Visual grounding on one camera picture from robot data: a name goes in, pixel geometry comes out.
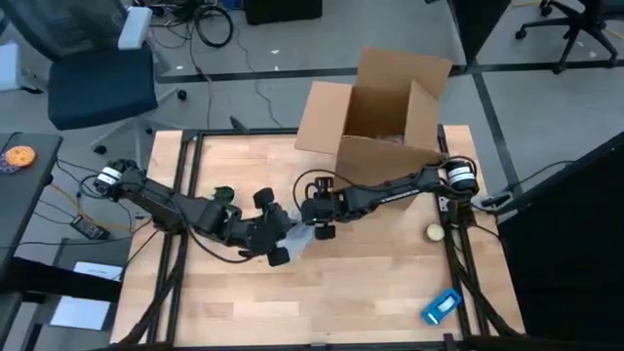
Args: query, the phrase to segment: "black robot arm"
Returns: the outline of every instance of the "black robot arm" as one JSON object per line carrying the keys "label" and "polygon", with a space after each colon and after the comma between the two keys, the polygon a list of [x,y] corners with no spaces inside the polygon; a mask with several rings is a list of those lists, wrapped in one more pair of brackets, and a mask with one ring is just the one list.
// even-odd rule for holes
{"label": "black robot arm", "polygon": [[134,161],[108,163],[94,185],[102,196],[113,201],[128,199],[142,207],[164,232],[184,233],[188,225],[201,236],[242,249],[241,256],[268,254],[271,265],[289,261],[287,254],[277,254],[276,244],[286,237],[292,224],[288,213],[273,202],[270,188],[253,195],[262,215],[242,219],[241,210],[235,206],[206,198],[190,198],[148,178]]}
{"label": "black robot arm", "polygon": [[330,223],[360,219],[379,205],[401,200],[422,192],[435,193],[450,200],[470,201],[479,192],[474,164],[455,161],[444,166],[448,180],[439,176],[442,166],[424,167],[420,172],[398,179],[384,181],[375,186],[351,183],[351,186],[333,190],[333,178],[322,176],[306,186],[316,191],[301,204],[301,217],[308,225],[317,227],[318,239],[335,236]]}

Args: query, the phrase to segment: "wooden table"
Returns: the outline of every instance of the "wooden table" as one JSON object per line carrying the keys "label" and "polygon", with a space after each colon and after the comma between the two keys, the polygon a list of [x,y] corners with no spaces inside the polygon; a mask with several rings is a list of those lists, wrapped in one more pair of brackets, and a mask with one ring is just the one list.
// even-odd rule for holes
{"label": "wooden table", "polygon": [[[467,126],[447,126],[446,133],[451,154],[476,159]],[[148,176],[173,184],[180,136],[181,132],[156,136]],[[294,179],[309,169],[333,169],[332,156],[295,150],[294,138],[207,137],[197,195],[208,197],[216,186],[232,186],[234,204],[252,216],[258,214],[252,195],[271,186],[276,201],[292,211]],[[188,153],[187,170],[192,154]],[[479,182],[485,189],[481,176]],[[492,217],[477,214],[477,219],[496,230]],[[438,341],[445,332],[460,339],[455,316],[438,327],[425,325],[418,316],[433,297],[451,286],[443,244],[427,242],[423,236],[426,226],[438,221],[434,196],[422,194],[405,212],[380,207],[362,220],[338,225],[334,240],[315,241],[302,257],[279,267],[270,267],[265,257],[246,264],[223,263],[190,242],[175,344]],[[151,232],[145,228],[136,234],[132,252]],[[469,229],[469,235],[484,294],[521,332],[522,319],[499,242],[478,228]],[[127,272],[112,341],[126,335],[152,298],[162,240],[158,236],[149,243]],[[235,249],[206,242],[220,254],[237,256]],[[472,300],[466,303],[476,332]],[[166,315],[169,305],[163,310]],[[165,325],[161,323],[161,334]]]}

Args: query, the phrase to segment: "gray floor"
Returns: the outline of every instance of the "gray floor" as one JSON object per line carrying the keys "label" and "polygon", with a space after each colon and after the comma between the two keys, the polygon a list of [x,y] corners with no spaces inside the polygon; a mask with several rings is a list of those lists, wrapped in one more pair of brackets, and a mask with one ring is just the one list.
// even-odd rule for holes
{"label": "gray floor", "polygon": [[[387,0],[333,0],[325,2],[321,19],[295,21],[261,26],[245,24],[241,13],[233,15],[240,27],[240,41],[250,52],[250,64],[255,70],[286,70],[310,68],[352,67],[357,64],[361,48],[375,46],[413,53],[436,55],[464,63],[461,46],[446,2],[425,6],[423,1]],[[534,7],[510,8],[495,28],[479,54],[480,63],[538,62],[559,58],[565,41],[562,28],[530,29],[528,37],[518,42],[514,32],[526,21],[538,20]],[[204,27],[211,37],[222,34],[221,19],[207,21]],[[609,23],[609,28],[624,31],[621,23]],[[179,39],[173,34],[156,29],[158,40],[174,45]],[[624,52],[624,41],[609,36],[615,46]],[[0,37],[2,42],[23,41],[9,26]],[[24,62],[40,77],[47,77],[50,65],[31,48],[24,47]],[[210,73],[249,71],[243,51],[232,42],[220,50],[193,44],[196,60]],[[172,70],[168,76],[194,74],[189,58],[188,44],[170,50],[159,49]],[[605,50],[592,38],[581,36],[571,60],[606,59]],[[624,127],[621,118],[622,102],[618,92],[624,86],[624,69],[569,70],[561,76],[549,71],[487,73],[484,78],[503,135],[519,177],[528,176],[543,165],[566,159],[575,159]],[[353,82],[355,77],[323,78],[325,81]],[[271,98],[275,118],[287,127],[297,126],[313,79],[272,79],[259,83]],[[207,83],[176,84],[188,92],[189,100],[167,101],[156,112],[154,119],[174,123],[181,128],[206,128],[210,98],[213,106],[211,128],[229,128],[228,117],[233,115],[249,127],[275,127],[268,115],[266,101],[254,91],[253,81],[218,82],[212,84],[209,95]],[[166,90],[170,86],[161,86]],[[32,133],[59,133],[47,118],[47,98],[23,92],[0,94],[2,118],[0,132],[23,131]],[[496,191],[506,185],[505,175],[496,152],[472,77],[454,77],[442,97],[441,123],[470,125],[484,167],[487,188]],[[113,128],[101,126],[79,131],[60,132],[65,142],[60,157],[80,165],[99,168],[105,159],[92,154],[86,147],[98,135]],[[129,154],[131,141],[120,136],[120,147],[111,151],[110,158]],[[71,170],[78,176],[86,173]],[[76,185],[67,176],[55,170],[55,183],[74,191]],[[539,177],[526,186],[533,186]],[[51,190],[43,198],[66,209],[69,204]],[[126,223],[125,213],[113,204],[88,202],[89,213],[101,221]],[[37,209],[44,215],[66,220],[63,214],[43,206]],[[117,237],[126,235],[115,233]],[[24,240],[58,242],[61,238],[79,239],[80,235],[66,226],[50,224],[34,217]],[[57,252],[52,247],[22,247],[18,255],[50,263]],[[119,255],[120,261],[126,253]],[[23,335],[30,325],[34,307],[24,304],[19,319],[5,350],[20,350]],[[58,350],[80,350],[101,346],[105,332],[45,329],[43,339],[57,345]]]}

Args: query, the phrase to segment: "cardboard box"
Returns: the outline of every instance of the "cardboard box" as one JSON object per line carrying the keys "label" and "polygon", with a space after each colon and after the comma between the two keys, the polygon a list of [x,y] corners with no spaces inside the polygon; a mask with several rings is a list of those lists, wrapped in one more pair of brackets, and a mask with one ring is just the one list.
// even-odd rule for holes
{"label": "cardboard box", "polygon": [[[438,99],[451,67],[445,58],[364,49],[355,85],[312,83],[295,148],[336,155],[335,171],[366,185],[439,162]],[[397,136],[402,144],[388,140]]]}

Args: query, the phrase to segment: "chair wheel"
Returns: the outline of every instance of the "chair wheel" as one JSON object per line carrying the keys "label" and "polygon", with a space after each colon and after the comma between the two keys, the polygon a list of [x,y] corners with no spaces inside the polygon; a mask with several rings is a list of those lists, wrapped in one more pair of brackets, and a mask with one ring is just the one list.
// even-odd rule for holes
{"label": "chair wheel", "polygon": [[561,74],[565,70],[566,70],[566,67],[563,64],[559,63],[553,68],[553,73]]}
{"label": "chair wheel", "polygon": [[269,265],[275,267],[291,261],[291,256],[286,248],[275,248],[268,253],[266,257],[269,259]]}
{"label": "chair wheel", "polygon": [[516,39],[521,40],[521,39],[525,39],[525,37],[527,37],[526,30],[520,29],[519,31],[516,32]]}
{"label": "chair wheel", "polygon": [[550,14],[553,13],[553,8],[551,6],[545,6],[539,10],[539,13],[543,17],[548,17]]}
{"label": "chair wheel", "polygon": [[177,98],[181,101],[186,101],[186,91],[185,90],[177,91]]}
{"label": "chair wheel", "polygon": [[275,195],[271,188],[260,189],[253,195],[253,205],[257,209],[263,209],[266,205],[272,203],[273,200],[275,200]]}
{"label": "chair wheel", "polygon": [[333,225],[314,228],[316,240],[329,240],[335,238],[335,227]]}
{"label": "chair wheel", "polygon": [[98,146],[96,146],[96,148],[94,148],[94,152],[97,155],[103,155],[103,154],[106,153],[106,151],[108,151],[108,149],[106,149],[106,146],[104,146],[104,145],[98,145]]}

